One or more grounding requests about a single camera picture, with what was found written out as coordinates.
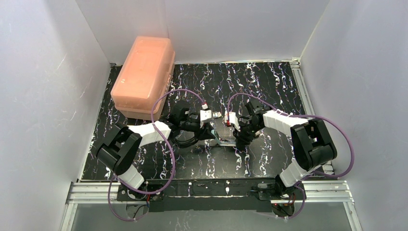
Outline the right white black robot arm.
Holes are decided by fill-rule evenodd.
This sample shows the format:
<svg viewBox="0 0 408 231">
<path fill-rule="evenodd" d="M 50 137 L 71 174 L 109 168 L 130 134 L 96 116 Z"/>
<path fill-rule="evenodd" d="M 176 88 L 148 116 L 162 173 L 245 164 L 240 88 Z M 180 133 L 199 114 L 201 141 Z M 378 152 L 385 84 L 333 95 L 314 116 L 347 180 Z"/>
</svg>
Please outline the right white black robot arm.
<svg viewBox="0 0 408 231">
<path fill-rule="evenodd" d="M 337 150 L 322 119 L 292 117 L 259 103 L 246 104 L 248 116 L 229 113 L 228 125 L 234 126 L 236 148 L 244 150 L 264 128 L 272 128 L 291 138 L 294 160 L 278 174 L 273 184 L 256 186 L 255 190 L 273 196 L 291 194 L 295 184 L 321 165 L 335 159 Z"/>
</svg>

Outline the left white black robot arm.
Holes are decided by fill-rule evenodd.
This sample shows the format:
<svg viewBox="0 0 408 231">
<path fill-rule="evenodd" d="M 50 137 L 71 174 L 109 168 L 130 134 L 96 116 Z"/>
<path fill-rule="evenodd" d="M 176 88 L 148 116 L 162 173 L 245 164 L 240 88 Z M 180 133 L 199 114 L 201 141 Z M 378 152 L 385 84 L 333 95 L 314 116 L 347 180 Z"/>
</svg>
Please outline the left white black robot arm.
<svg viewBox="0 0 408 231">
<path fill-rule="evenodd" d="M 149 124 L 125 126 L 117 123 L 98 144 L 96 157 L 130 190 L 148 194 L 140 189 L 145 179 L 133 166 L 139 147 L 172 141 L 179 148 L 186 148 L 198 141 L 216 139 L 210 121 L 220 117 L 220 112 L 212 112 L 209 109 L 195 113 L 188 107 L 182 107 L 173 108 L 168 115 Z"/>
</svg>

